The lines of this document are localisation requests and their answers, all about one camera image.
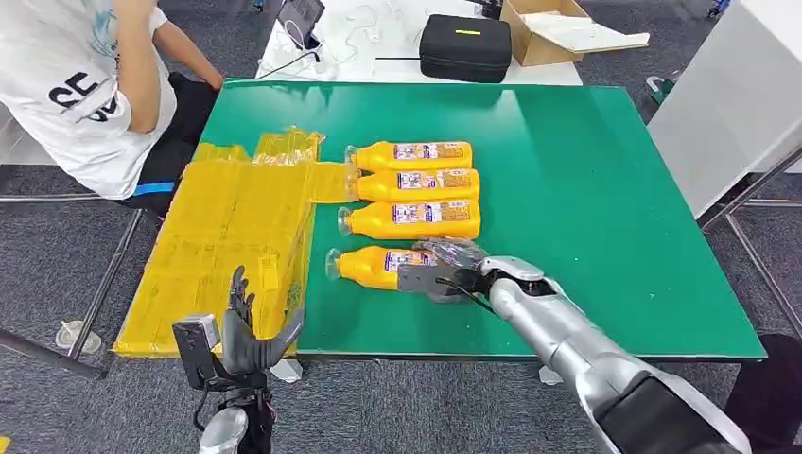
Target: black pants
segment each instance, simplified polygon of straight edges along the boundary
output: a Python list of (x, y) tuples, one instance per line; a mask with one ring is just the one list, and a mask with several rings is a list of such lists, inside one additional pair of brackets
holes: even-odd
[(757, 453), (802, 453), (792, 446), (802, 423), (802, 341), (760, 336), (769, 358), (741, 366), (724, 412)]
[(125, 201), (132, 208), (145, 208), (162, 218), (167, 216), (183, 169), (192, 160), (218, 98), (211, 85), (187, 79), (180, 73), (171, 73), (169, 82), (176, 95), (176, 112), (170, 126), (150, 150), (138, 184), (174, 183), (175, 186), (171, 192), (142, 194)]

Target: white t-shirt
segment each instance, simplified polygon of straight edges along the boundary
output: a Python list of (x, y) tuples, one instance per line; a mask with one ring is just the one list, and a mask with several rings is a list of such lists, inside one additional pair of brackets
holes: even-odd
[[(156, 8), (151, 34), (166, 20)], [(131, 105), (117, 87), (116, 48), (111, 0), (3, 2), (0, 102), (64, 171), (105, 198), (125, 199), (170, 124), (176, 98), (154, 47), (159, 120), (150, 134), (128, 132)]]

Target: gray carpet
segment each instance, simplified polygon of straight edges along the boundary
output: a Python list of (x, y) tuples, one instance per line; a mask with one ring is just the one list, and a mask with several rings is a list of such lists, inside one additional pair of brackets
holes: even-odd
[[(653, 33), (648, 50), (589, 56), (579, 65), (585, 83), (626, 86), (648, 118), (653, 106), (643, 80), (689, 61), (710, 28), (701, 20), (708, 2), (582, 3), (604, 25)], [(160, 4), (226, 75), (255, 72), (268, 36), (264, 16), (241, 0)], [(76, 189), (52, 167), (0, 167), (0, 194)], [(766, 192), (802, 197), (802, 178), (784, 178)], [(0, 205), (0, 325), (52, 344), (59, 320), (83, 316), (130, 215), (107, 201)], [(802, 213), (750, 210), (739, 218), (802, 310), (802, 278), (794, 274)], [(96, 324), (106, 345), (123, 322), (154, 237), (143, 221)], [(708, 240), (756, 329), (790, 333), (728, 229), (717, 226)], [(0, 433), (11, 434), (10, 453), (195, 452), (199, 434), (189, 421), (201, 393), (186, 385), (177, 360), (98, 355), (93, 361), (111, 367), (106, 380), (88, 382), (0, 349)], [(738, 371), (727, 364), (662, 367), (718, 405)], [(275, 383), (274, 394), (281, 453), (595, 452), (570, 395), (539, 383), (533, 364), (314, 362), (301, 382)]]

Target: black cable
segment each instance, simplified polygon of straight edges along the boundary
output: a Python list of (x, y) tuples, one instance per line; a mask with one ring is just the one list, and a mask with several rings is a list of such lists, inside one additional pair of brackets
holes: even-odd
[(206, 430), (206, 427), (198, 421), (198, 415), (201, 414), (201, 410), (203, 410), (203, 405), (206, 403), (206, 396), (209, 395), (209, 382), (203, 382), (203, 397), (200, 398), (200, 402), (198, 406), (195, 408), (195, 413), (192, 414), (192, 425), (195, 426), (198, 430), (203, 432)]
[(477, 297), (476, 297), (476, 295), (474, 295), (474, 294), (473, 294), (473, 293), (471, 293), (470, 291), (468, 291), (468, 290), (466, 290), (466, 289), (462, 288), (462, 287), (461, 287), (459, 284), (457, 284), (456, 282), (454, 282), (454, 281), (451, 281), (451, 280), (448, 280), (448, 279), (446, 279), (446, 278), (444, 278), (444, 277), (438, 277), (438, 278), (436, 278), (436, 279), (434, 280), (434, 282), (436, 282), (436, 283), (438, 283), (438, 284), (443, 284), (443, 285), (445, 285), (445, 286), (449, 286), (449, 287), (451, 287), (451, 288), (455, 288), (455, 289), (459, 290), (460, 292), (464, 293), (464, 294), (465, 294), (465, 296), (467, 296), (468, 298), (470, 298), (471, 300), (473, 300), (473, 301), (474, 301), (474, 303), (476, 303), (476, 304), (478, 304), (479, 306), (481, 306), (481, 307), (482, 307), (484, 310), (486, 310), (486, 311), (490, 312), (490, 313), (491, 313), (491, 314), (493, 314), (493, 315), (496, 315), (496, 312), (495, 312), (495, 311), (494, 311), (494, 310), (493, 310), (491, 307), (489, 307), (489, 306), (487, 305), (487, 303), (485, 303), (485, 302), (483, 302), (481, 299), (477, 298)]
[(308, 56), (308, 55), (314, 55), (314, 56), (315, 56), (315, 61), (317, 61), (317, 62), (320, 62), (320, 61), (321, 61), (321, 58), (318, 56), (318, 53), (317, 53), (316, 51), (314, 51), (314, 50), (310, 50), (310, 51), (308, 51), (308, 52), (305, 52), (304, 54), (301, 54), (301, 56), (299, 56), (297, 59), (295, 59), (295, 60), (293, 60), (293, 61), (291, 61), (291, 62), (289, 62), (289, 63), (285, 64), (284, 66), (279, 66), (279, 67), (277, 67), (277, 68), (275, 68), (275, 69), (273, 69), (273, 70), (270, 70), (270, 72), (269, 72), (268, 74), (262, 75), (262, 76), (260, 76), (260, 77), (256, 78), (256, 80), (261, 80), (261, 79), (264, 79), (264, 78), (266, 78), (267, 76), (269, 76), (269, 75), (271, 75), (271, 74), (273, 74), (273, 73), (276, 73), (276, 72), (278, 72), (278, 71), (281, 71), (282, 69), (284, 69), (284, 68), (286, 68), (286, 67), (290, 66), (290, 65), (291, 65), (291, 64), (293, 64), (294, 62), (296, 62), (296, 61), (298, 61), (298, 60), (300, 60), (300, 59), (302, 59), (303, 57), (306, 57), (306, 56)]

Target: bottle cap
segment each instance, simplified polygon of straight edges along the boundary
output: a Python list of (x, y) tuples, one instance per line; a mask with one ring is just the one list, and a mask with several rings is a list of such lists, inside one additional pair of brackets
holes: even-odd
[(358, 201), (359, 191), (357, 182), (362, 176), (362, 171), (354, 163), (345, 163), (345, 198), (348, 201)]
[(354, 232), (351, 229), (351, 215), (353, 213), (353, 211), (344, 206), (337, 210), (337, 229), (340, 231), (340, 235), (347, 236)]
[(354, 147), (353, 145), (349, 145), (345, 148), (345, 159), (343, 162), (345, 164), (353, 164), (354, 166), (357, 164), (357, 150), (359, 148)]
[(326, 277), (331, 281), (340, 277), (340, 257), (342, 257), (342, 253), (333, 248), (326, 254)]

